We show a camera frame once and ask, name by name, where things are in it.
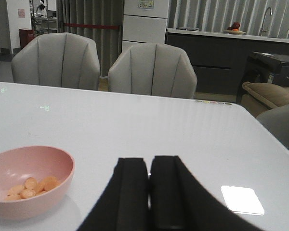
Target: pink bowl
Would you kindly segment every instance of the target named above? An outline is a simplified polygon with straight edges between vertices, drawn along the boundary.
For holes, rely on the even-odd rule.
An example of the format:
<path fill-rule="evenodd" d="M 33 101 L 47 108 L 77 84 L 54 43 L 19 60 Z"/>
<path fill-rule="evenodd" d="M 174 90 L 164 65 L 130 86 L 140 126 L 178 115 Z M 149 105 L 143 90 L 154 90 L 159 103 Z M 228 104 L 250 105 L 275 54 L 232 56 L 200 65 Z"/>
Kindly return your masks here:
<path fill-rule="evenodd" d="M 47 146 L 29 146 L 0 154 L 0 217 L 25 219 L 47 211 L 66 193 L 73 177 L 75 161 L 67 152 Z M 29 177 L 38 181 L 55 176 L 59 186 L 39 196 L 17 201 L 4 201 L 14 185 L 24 184 Z"/>

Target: plate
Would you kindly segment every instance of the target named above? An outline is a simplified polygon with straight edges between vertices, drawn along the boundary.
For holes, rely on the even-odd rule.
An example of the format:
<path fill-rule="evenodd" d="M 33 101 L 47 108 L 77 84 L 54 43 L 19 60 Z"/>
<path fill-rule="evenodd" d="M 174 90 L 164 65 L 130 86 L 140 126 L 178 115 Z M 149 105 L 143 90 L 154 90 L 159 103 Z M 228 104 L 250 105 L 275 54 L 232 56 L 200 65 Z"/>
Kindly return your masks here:
<path fill-rule="evenodd" d="M 237 31 L 237 30 L 225 30 L 225 32 L 232 34 L 232 35 L 244 35 L 245 31 Z"/>

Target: red trash can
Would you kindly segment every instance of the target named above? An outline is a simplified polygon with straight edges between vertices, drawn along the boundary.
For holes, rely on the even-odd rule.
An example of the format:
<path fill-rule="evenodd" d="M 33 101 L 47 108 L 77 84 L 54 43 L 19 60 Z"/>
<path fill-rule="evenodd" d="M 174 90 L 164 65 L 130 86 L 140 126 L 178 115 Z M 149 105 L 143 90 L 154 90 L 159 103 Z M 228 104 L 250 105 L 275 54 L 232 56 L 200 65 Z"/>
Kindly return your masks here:
<path fill-rule="evenodd" d="M 34 39 L 32 29 L 19 29 L 20 48 L 24 48 L 31 40 Z"/>

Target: red rope barrier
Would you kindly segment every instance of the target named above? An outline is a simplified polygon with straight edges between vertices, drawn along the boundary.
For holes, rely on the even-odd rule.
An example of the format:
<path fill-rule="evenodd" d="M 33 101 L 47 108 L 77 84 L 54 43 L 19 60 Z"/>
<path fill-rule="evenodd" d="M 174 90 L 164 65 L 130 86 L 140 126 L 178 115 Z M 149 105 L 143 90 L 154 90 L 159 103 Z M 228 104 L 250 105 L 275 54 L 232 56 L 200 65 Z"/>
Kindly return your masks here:
<path fill-rule="evenodd" d="M 76 24 L 76 23 L 63 23 L 63 26 L 93 28 L 93 29 L 119 30 L 119 26 L 103 26 L 103 25 L 89 25 L 89 24 Z"/>

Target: chair backrest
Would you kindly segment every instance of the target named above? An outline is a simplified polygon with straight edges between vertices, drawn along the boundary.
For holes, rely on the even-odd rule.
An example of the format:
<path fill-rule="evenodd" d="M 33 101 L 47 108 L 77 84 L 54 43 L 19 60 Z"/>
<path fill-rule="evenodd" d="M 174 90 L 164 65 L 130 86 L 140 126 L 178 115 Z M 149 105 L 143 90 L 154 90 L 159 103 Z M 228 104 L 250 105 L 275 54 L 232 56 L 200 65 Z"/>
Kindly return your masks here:
<path fill-rule="evenodd" d="M 12 73 L 15 83 L 97 90 L 95 42 L 71 33 L 38 36 L 13 58 Z"/>
<path fill-rule="evenodd" d="M 197 77 L 184 50 L 159 43 L 133 45 L 108 72 L 112 92 L 192 99 Z"/>
<path fill-rule="evenodd" d="M 289 104 L 263 112 L 257 120 L 289 149 Z"/>

